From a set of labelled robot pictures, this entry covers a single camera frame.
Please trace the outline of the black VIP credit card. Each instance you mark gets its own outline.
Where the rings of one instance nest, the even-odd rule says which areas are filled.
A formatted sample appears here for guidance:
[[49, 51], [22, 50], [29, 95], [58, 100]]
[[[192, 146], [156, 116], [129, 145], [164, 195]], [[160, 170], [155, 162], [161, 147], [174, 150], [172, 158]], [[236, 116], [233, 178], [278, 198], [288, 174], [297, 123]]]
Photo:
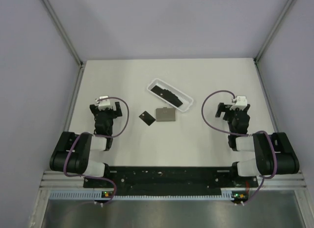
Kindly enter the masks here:
[[143, 113], [141, 113], [139, 115], [139, 118], [145, 122], [148, 126], [151, 126], [155, 121], [156, 119], [151, 116], [147, 111], [144, 111]]

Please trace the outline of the grey leather card holder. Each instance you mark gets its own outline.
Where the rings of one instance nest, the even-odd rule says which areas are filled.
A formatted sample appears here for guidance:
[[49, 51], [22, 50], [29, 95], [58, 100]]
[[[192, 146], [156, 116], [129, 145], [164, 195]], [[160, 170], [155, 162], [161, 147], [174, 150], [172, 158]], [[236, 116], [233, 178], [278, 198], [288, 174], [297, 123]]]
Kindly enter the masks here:
[[175, 108], [156, 108], [156, 121], [157, 122], [173, 122], [176, 121], [176, 109]]

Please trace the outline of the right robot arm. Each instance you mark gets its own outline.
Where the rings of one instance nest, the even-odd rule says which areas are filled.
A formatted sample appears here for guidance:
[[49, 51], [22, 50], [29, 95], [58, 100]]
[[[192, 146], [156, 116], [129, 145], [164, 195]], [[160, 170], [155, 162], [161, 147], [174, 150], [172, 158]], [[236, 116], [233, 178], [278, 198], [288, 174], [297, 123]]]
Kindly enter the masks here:
[[254, 158], [236, 162], [235, 171], [229, 174], [232, 185], [239, 187], [246, 182], [248, 176], [270, 176], [274, 169], [276, 174], [296, 174], [299, 171], [299, 161], [294, 149], [284, 132], [273, 133], [266, 136], [264, 133], [255, 133], [246, 136], [250, 116], [248, 109], [231, 109], [232, 105], [219, 103], [216, 117], [224, 113], [223, 119], [227, 121], [230, 134], [228, 144], [233, 151], [253, 152]]

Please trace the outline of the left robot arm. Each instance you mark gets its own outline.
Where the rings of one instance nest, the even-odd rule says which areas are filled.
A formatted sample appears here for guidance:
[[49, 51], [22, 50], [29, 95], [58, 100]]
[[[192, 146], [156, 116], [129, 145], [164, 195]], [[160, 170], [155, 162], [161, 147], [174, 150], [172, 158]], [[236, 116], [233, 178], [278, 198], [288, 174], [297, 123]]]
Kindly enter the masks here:
[[99, 186], [106, 187], [111, 182], [111, 175], [106, 172], [108, 165], [91, 159], [90, 153], [111, 149], [113, 120], [122, 116], [122, 110], [119, 102], [115, 102], [115, 107], [96, 104], [90, 105], [89, 108], [95, 120], [94, 133], [79, 135], [74, 132], [62, 132], [50, 158], [50, 169], [92, 176]]

